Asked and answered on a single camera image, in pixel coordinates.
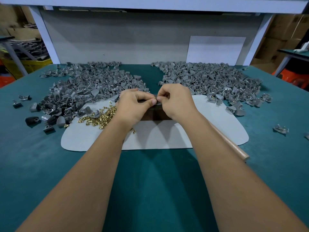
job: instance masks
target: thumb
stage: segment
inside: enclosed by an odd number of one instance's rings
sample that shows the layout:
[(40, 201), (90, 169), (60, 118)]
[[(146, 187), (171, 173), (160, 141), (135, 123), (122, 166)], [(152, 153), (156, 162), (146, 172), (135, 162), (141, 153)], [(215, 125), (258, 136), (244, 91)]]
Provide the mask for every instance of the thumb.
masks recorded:
[(155, 98), (149, 99), (143, 103), (141, 103), (144, 107), (145, 110), (148, 110), (149, 108), (151, 108), (153, 105), (155, 105), (157, 103), (157, 100)]
[(162, 103), (162, 105), (168, 101), (168, 98), (167, 97), (164, 97), (164, 96), (158, 96), (157, 97), (157, 100)]

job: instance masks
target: gold metal part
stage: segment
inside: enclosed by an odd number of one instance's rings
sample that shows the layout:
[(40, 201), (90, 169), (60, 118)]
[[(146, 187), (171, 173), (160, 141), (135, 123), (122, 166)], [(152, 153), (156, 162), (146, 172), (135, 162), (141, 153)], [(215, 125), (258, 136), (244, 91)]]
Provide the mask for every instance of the gold metal part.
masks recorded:
[(94, 116), (95, 113), (92, 113), (89, 116), (85, 116), (79, 119), (79, 123), (83, 123), (86, 121), (86, 125), (99, 126), (99, 129), (104, 129), (106, 125), (111, 121), (116, 113), (116, 107), (113, 105), (109, 105), (109, 107), (103, 107), (103, 109), (99, 109), (100, 116), (98, 118), (91, 118), (90, 116)]

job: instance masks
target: forearm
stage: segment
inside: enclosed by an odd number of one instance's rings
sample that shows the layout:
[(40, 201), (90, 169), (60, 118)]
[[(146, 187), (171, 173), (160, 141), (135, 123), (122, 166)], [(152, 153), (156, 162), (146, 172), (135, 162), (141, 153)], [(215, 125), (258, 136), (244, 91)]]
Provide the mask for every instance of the forearm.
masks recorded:
[(183, 128), (197, 155), (220, 232), (308, 231), (201, 114)]
[(113, 119), (18, 231), (101, 231), (128, 131)]

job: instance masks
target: white board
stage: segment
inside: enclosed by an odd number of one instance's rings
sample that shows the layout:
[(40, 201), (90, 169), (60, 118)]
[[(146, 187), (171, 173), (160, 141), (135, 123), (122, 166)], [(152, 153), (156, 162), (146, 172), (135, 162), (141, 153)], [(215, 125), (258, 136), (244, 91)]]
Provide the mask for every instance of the white board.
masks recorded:
[(228, 63), (234, 66), (245, 42), (236, 36), (191, 36), (187, 63)]
[[(224, 133), (235, 144), (241, 145), (249, 140), (244, 127), (236, 117), (226, 110), (226, 105), (217, 106), (207, 101), (205, 95), (193, 95), (194, 103), (203, 116)], [(108, 107), (110, 100), (86, 104), (93, 111)], [(61, 146), (70, 151), (87, 151), (99, 134), (104, 131), (98, 126), (86, 126), (78, 123), (75, 117), (62, 138)], [(172, 120), (140, 121), (134, 126), (136, 133), (129, 132), (122, 146), (122, 150), (141, 149), (175, 149), (192, 148), (191, 142), (180, 124)]]

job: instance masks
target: hand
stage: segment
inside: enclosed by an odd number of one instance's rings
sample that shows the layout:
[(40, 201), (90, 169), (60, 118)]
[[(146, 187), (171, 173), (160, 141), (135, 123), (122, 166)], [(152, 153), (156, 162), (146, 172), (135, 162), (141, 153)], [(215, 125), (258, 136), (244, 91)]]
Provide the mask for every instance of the hand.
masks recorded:
[[(142, 99), (146, 101), (143, 103), (137, 102)], [(120, 93), (114, 118), (121, 120), (127, 128), (131, 129), (133, 125), (141, 120), (145, 112), (156, 103), (157, 100), (151, 93), (138, 91), (137, 88), (126, 89)]]
[(168, 117), (180, 125), (198, 113), (189, 89), (181, 84), (164, 84), (158, 92), (157, 100)]

